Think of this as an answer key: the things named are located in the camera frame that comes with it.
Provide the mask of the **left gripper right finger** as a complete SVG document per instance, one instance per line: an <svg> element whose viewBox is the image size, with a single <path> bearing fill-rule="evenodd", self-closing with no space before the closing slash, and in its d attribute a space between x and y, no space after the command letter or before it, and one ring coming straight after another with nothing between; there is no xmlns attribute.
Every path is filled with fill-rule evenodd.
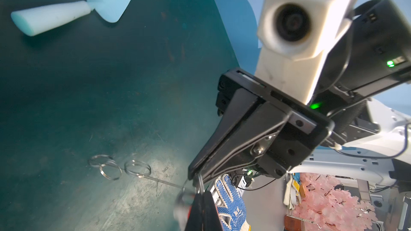
<svg viewBox="0 0 411 231"><path fill-rule="evenodd" d="M223 231L213 196L210 191L203 193L203 230Z"/></svg>

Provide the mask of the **red-capped silver key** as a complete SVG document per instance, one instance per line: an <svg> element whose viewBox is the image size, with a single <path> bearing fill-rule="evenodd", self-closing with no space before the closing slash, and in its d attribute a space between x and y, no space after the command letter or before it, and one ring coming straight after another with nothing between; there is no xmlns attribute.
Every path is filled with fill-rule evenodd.
<svg viewBox="0 0 411 231"><path fill-rule="evenodd" d="M194 194L179 194L174 203L173 216L179 225L179 230L184 231L191 212Z"/></svg>

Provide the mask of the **pink artificial flower tree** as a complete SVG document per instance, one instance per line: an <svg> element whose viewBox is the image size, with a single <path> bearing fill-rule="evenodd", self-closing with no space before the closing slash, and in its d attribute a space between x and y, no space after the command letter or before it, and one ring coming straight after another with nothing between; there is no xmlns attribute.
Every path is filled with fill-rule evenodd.
<svg viewBox="0 0 411 231"><path fill-rule="evenodd" d="M306 220L307 231L366 231L378 221L375 208L347 190L331 175L302 173L305 197L292 216Z"/></svg>

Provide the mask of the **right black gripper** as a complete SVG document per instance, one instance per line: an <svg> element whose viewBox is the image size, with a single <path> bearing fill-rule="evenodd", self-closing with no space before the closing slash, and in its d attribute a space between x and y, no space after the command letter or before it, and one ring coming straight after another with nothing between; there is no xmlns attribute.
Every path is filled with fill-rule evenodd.
<svg viewBox="0 0 411 231"><path fill-rule="evenodd" d="M216 130L188 167L204 182L250 168L280 178L300 165L334 122L240 68L220 76Z"/></svg>

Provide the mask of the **blue dotted glove left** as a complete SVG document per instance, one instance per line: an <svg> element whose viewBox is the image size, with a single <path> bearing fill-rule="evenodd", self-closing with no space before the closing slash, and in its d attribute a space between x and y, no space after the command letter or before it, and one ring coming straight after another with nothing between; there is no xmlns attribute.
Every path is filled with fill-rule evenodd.
<svg viewBox="0 0 411 231"><path fill-rule="evenodd" d="M224 231L251 230L251 225L246 220L247 211L244 200L231 183L228 174L218 177L210 191Z"/></svg>

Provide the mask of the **light blue toy shovel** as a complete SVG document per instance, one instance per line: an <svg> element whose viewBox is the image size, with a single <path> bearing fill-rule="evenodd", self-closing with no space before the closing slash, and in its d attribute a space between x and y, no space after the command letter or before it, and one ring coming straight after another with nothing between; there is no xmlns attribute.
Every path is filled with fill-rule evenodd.
<svg viewBox="0 0 411 231"><path fill-rule="evenodd" d="M131 0L83 0L52 4L11 13L16 27L27 36L50 31L96 11L108 23L120 20Z"/></svg>

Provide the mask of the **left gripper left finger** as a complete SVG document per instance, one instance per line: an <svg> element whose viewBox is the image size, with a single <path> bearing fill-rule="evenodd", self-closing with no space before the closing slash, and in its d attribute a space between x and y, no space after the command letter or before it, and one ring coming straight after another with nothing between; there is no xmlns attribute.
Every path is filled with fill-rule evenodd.
<svg viewBox="0 0 411 231"><path fill-rule="evenodd" d="M194 197L185 231L203 231L201 194L196 194Z"/></svg>

